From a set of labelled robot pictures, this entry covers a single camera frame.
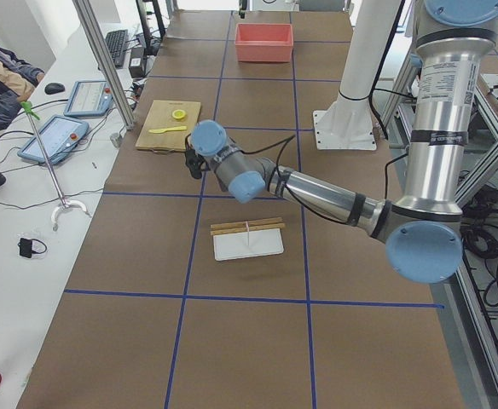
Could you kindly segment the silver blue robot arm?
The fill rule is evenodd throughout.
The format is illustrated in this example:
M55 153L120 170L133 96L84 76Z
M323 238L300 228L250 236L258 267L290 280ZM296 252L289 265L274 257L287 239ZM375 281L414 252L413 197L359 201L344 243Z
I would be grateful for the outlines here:
M415 3L411 49L422 68L397 201L374 200L245 152L212 120L195 125L189 145L241 203L265 191L330 222L361 228L385 245L400 275L437 283L462 260L455 189L480 62L495 47L497 22L498 1Z

